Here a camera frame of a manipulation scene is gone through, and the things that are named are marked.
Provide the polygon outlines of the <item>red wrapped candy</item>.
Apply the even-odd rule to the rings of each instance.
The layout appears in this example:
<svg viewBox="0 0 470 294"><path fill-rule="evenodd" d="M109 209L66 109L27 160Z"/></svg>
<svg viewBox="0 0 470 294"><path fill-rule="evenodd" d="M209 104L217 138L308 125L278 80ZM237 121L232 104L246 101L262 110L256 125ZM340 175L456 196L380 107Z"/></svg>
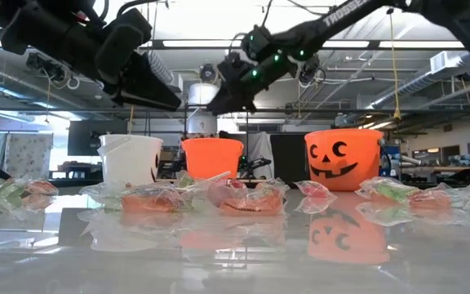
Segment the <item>red wrapped candy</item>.
<svg viewBox="0 0 470 294"><path fill-rule="evenodd" d="M207 196L212 202L219 202L229 198L243 198L247 193L246 185L237 179L215 180L207 190Z"/></svg>
<svg viewBox="0 0 470 294"><path fill-rule="evenodd" d="M324 185L316 181L302 180L295 182L295 185L305 197L329 202L333 202L337 199Z"/></svg>

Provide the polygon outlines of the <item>black wall monitor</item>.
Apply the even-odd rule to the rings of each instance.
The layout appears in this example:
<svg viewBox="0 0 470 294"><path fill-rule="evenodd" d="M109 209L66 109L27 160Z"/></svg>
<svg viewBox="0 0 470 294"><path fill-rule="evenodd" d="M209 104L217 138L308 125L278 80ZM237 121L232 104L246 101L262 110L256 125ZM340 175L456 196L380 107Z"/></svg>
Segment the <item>black wall monitor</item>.
<svg viewBox="0 0 470 294"><path fill-rule="evenodd" d="M97 149L102 135L126 133L126 121L72 121L68 134L68 156L98 156Z"/></svg>

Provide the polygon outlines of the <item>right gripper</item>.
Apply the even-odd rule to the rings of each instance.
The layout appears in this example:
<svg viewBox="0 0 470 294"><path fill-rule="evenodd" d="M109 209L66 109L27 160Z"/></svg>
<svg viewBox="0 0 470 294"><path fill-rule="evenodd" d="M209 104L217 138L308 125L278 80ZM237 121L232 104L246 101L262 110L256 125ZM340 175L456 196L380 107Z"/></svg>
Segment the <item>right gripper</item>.
<svg viewBox="0 0 470 294"><path fill-rule="evenodd" d="M237 111L254 113L254 96L286 74L295 76L299 66L284 53L273 53L257 64L243 60L238 52L230 52L218 64L221 87L206 109L213 115Z"/></svg>

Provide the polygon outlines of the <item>silver ventilation duct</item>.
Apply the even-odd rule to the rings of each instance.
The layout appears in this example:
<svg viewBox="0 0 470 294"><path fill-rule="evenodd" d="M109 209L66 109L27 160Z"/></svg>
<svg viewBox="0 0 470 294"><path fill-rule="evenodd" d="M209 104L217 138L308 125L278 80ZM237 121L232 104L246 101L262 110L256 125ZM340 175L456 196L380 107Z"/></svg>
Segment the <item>silver ventilation duct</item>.
<svg viewBox="0 0 470 294"><path fill-rule="evenodd" d="M468 51L442 51L429 60L429 66L414 76L399 82L396 86L378 94L367 109L383 109L396 97L402 98L423 90L436 82L470 71L470 53Z"/></svg>

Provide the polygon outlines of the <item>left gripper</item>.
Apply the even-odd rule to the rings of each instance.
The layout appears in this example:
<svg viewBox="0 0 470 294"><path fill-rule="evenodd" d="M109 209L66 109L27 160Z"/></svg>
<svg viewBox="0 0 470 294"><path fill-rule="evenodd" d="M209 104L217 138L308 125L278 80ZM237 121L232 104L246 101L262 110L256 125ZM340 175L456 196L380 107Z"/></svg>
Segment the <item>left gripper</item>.
<svg viewBox="0 0 470 294"><path fill-rule="evenodd" d="M157 73L163 69L159 59L152 60L147 51L113 53L111 68L116 81L111 92L118 93L112 98L117 105L137 105L152 109L176 111L181 99L168 87L168 81Z"/></svg>

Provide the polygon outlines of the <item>orange wrapped candy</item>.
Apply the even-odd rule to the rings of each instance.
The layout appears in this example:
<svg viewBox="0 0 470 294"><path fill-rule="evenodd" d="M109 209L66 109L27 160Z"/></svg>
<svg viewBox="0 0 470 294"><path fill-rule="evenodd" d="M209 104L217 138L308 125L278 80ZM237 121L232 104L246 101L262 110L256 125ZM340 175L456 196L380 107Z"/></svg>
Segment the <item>orange wrapped candy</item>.
<svg viewBox="0 0 470 294"><path fill-rule="evenodd" d="M122 193L121 202L127 213L175 212L185 204L179 191L167 185L133 187Z"/></svg>
<svg viewBox="0 0 470 294"><path fill-rule="evenodd" d="M25 191L45 196L56 196L59 193L59 190L47 180L32 180L26 185Z"/></svg>
<svg viewBox="0 0 470 294"><path fill-rule="evenodd" d="M252 189L236 192L234 198L222 200L219 209L230 216L275 216L283 213L289 185L280 179L258 183Z"/></svg>
<svg viewBox="0 0 470 294"><path fill-rule="evenodd" d="M418 209L450 209L462 207L463 195L456 189L426 189L412 194L408 203Z"/></svg>

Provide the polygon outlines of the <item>floral fabric panel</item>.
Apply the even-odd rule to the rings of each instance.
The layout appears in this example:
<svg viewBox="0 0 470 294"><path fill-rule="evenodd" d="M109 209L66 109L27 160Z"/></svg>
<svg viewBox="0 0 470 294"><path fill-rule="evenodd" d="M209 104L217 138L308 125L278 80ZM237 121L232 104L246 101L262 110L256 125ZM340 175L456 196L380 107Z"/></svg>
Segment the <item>floral fabric panel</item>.
<svg viewBox="0 0 470 294"><path fill-rule="evenodd" d="M3 170L14 177L47 179L52 147L52 133L10 133Z"/></svg>

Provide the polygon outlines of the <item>black panel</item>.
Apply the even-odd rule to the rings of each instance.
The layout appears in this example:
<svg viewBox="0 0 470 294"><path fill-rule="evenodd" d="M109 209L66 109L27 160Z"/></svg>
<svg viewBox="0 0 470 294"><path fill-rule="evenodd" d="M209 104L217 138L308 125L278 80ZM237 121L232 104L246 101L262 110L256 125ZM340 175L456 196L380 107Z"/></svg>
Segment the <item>black panel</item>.
<svg viewBox="0 0 470 294"><path fill-rule="evenodd" d="M286 183L308 180L305 133L280 133L270 136L274 176Z"/></svg>

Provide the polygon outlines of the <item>white cloth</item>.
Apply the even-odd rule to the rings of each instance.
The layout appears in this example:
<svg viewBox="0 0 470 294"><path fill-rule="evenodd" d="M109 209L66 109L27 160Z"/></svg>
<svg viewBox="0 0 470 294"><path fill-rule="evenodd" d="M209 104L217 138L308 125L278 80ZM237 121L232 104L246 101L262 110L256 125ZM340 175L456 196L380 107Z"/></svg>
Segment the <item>white cloth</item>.
<svg viewBox="0 0 470 294"><path fill-rule="evenodd" d="M253 171L256 178L264 176L266 179L272 179L274 174L273 149L270 135L266 132L250 134L246 146L249 148L249 159L251 161L264 158L271 161L269 165L258 167Z"/></svg>

